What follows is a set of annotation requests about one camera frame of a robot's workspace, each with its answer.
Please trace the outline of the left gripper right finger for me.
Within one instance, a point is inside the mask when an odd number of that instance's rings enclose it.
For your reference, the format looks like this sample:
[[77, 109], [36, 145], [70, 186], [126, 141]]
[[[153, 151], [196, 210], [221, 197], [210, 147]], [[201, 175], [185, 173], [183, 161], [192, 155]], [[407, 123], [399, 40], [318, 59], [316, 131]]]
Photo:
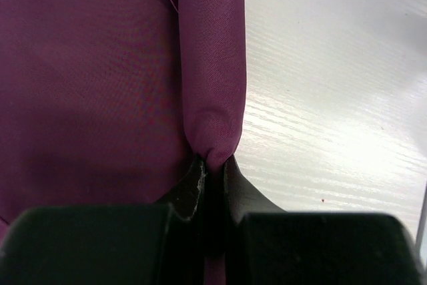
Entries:
[[425, 284], [413, 241], [394, 216], [287, 212], [224, 165], [228, 284]]

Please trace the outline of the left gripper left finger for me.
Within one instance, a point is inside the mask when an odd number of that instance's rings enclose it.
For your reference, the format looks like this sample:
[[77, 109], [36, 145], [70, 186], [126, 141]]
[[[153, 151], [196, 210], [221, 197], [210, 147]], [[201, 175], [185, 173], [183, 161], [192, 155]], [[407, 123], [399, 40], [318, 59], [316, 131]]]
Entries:
[[1, 245], [2, 284], [202, 284], [202, 159], [154, 204], [36, 208]]

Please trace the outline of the purple satin napkin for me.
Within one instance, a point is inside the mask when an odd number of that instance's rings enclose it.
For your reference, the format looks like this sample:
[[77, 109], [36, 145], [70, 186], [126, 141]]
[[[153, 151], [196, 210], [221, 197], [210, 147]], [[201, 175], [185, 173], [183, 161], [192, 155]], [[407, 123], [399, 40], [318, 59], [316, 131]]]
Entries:
[[226, 284], [245, 26], [245, 0], [1, 0], [1, 245], [28, 210], [154, 204], [200, 158], [202, 284]]

